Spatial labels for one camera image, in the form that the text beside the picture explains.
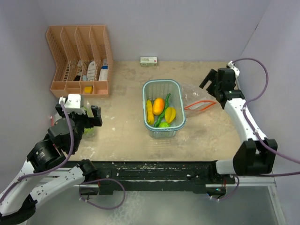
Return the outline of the green cabbage toy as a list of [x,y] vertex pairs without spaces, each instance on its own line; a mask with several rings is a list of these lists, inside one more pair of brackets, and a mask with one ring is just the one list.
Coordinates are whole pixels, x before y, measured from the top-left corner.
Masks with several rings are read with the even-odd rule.
[[84,129],[84,135],[93,135],[94,134],[94,128],[91,127],[91,128],[85,128]]

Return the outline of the clear orange-zip bag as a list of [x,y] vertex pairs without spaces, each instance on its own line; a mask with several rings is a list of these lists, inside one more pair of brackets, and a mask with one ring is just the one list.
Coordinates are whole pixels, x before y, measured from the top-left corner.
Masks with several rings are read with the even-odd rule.
[[183,106],[186,111],[201,112],[217,104],[205,90],[191,83],[182,83]]
[[81,107],[78,108],[79,104],[75,101],[63,100],[68,116],[78,126],[78,130],[79,123],[82,123],[83,135],[93,135],[94,127],[102,126],[101,109],[98,106],[91,105],[87,100],[81,100]]

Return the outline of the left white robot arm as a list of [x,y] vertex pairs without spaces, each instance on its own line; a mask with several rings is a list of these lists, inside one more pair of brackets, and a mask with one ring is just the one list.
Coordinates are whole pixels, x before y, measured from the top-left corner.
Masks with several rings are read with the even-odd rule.
[[87,115],[85,109],[76,112],[67,109],[63,103],[57,104],[55,108],[61,118],[48,128],[44,139],[34,146],[20,172],[0,194],[2,225],[26,223],[44,200],[71,185],[83,181],[91,184],[96,180],[96,167],[89,159],[84,159],[64,175],[47,184],[38,185],[51,172],[63,167],[70,156],[76,153],[86,128],[102,126],[101,109],[96,105],[91,106],[92,117]]

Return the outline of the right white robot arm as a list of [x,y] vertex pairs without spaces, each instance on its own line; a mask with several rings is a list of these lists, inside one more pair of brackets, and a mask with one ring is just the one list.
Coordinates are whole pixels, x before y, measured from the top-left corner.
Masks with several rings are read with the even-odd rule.
[[241,142],[232,159],[215,162],[216,167],[208,173],[209,180],[213,183],[220,183],[225,174],[260,176],[271,173],[276,154],[267,148],[278,149],[276,140],[267,138],[244,106],[246,101],[242,91],[235,89],[235,71],[229,67],[211,69],[199,86],[203,89],[211,82],[206,91],[230,116]]

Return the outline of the yellow block in organizer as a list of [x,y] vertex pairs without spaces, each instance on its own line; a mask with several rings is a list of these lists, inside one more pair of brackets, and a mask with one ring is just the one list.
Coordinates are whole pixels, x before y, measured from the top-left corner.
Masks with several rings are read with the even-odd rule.
[[91,94],[92,92],[93,92],[93,87],[92,86],[84,87],[84,93],[85,94]]

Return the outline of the black white item in organizer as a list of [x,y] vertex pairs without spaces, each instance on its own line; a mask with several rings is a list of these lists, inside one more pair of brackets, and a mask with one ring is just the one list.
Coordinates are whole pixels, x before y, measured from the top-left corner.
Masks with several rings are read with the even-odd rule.
[[76,69],[76,74],[75,77],[73,79],[73,81],[79,81],[81,76],[82,76],[82,70],[83,70],[83,64],[82,61],[79,60],[77,63],[77,69]]

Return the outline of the white patterned packet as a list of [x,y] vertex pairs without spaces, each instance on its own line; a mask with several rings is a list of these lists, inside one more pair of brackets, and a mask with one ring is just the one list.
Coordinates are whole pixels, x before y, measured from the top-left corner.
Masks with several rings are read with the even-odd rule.
[[96,63],[95,61],[91,61],[88,65],[88,70],[86,74],[87,81],[93,81],[95,74],[96,74]]

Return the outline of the white blue packet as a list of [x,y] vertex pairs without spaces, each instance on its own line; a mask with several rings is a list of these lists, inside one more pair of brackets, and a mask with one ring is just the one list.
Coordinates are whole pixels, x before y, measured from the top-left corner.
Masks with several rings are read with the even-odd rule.
[[100,69],[98,81],[107,81],[108,80],[108,60],[103,59],[103,65]]

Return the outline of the yellow star fruit toy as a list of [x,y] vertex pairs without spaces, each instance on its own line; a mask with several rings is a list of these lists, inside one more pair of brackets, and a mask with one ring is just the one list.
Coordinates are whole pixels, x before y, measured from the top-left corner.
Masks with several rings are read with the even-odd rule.
[[165,110],[165,121],[167,123],[172,123],[176,117],[176,109],[174,107],[168,107]]

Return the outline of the orange plastic file organizer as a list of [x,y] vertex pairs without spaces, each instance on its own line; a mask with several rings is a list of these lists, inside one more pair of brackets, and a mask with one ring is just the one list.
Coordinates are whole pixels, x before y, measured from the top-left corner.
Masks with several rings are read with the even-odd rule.
[[[50,26],[46,39],[56,64],[50,87],[55,97],[82,94],[88,98],[105,98],[110,95],[114,61],[107,26]],[[103,59],[108,60],[108,80],[98,81]],[[82,61],[82,76],[79,81],[73,81],[79,60]],[[96,63],[96,74],[93,81],[87,81],[86,74],[91,61]],[[93,87],[91,94],[84,93],[86,86]]]

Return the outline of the light blue plastic basket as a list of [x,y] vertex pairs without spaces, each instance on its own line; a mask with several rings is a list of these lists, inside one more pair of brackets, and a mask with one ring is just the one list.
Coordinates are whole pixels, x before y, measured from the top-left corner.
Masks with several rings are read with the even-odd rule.
[[143,118],[153,138],[175,136],[186,122],[181,88],[172,79],[147,81],[142,88]]

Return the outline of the orange mango toy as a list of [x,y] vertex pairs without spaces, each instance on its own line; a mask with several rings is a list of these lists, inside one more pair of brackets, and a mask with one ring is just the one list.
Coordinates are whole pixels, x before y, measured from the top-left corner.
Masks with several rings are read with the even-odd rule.
[[152,112],[154,115],[159,116],[165,109],[165,100],[158,97],[153,102]]

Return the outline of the green chili pepper toy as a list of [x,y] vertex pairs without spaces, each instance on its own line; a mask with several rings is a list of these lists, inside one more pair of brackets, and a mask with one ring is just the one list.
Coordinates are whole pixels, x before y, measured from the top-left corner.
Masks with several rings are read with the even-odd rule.
[[155,122],[154,124],[154,127],[157,128],[159,127],[164,115],[165,115],[165,111],[167,109],[167,107],[169,106],[169,97],[170,97],[170,93],[167,94],[166,98],[165,98],[165,107],[164,107],[164,110],[162,111],[162,113],[159,115],[157,121]]

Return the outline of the green chayote toy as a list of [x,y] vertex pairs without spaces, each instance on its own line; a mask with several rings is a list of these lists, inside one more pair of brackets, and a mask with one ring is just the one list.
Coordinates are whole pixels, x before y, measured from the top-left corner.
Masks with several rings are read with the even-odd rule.
[[169,127],[170,127],[170,124],[165,121],[163,121],[159,124],[159,128],[169,128]]

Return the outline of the small green white box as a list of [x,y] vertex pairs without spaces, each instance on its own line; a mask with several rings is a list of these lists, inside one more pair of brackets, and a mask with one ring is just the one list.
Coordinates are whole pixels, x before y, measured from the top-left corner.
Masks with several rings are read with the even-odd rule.
[[142,67],[157,66],[158,59],[157,59],[157,57],[142,56],[142,57],[140,57],[140,65]]

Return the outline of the yellow banana toy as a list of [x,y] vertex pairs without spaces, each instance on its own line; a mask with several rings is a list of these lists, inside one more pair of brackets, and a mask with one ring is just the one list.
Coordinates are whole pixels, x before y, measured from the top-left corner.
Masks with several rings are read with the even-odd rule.
[[154,114],[152,109],[153,109],[152,102],[148,99],[146,103],[146,110],[147,110],[147,123],[149,125],[153,125],[154,123]]

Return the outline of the black aluminium base frame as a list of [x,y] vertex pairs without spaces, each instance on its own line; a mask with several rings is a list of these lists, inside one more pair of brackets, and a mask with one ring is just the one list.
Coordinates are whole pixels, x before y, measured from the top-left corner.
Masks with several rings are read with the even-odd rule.
[[82,185],[84,195],[93,191],[111,195],[114,191],[193,192],[204,194],[214,188],[274,186],[272,177],[231,177],[217,173],[214,162],[93,161],[94,173]]

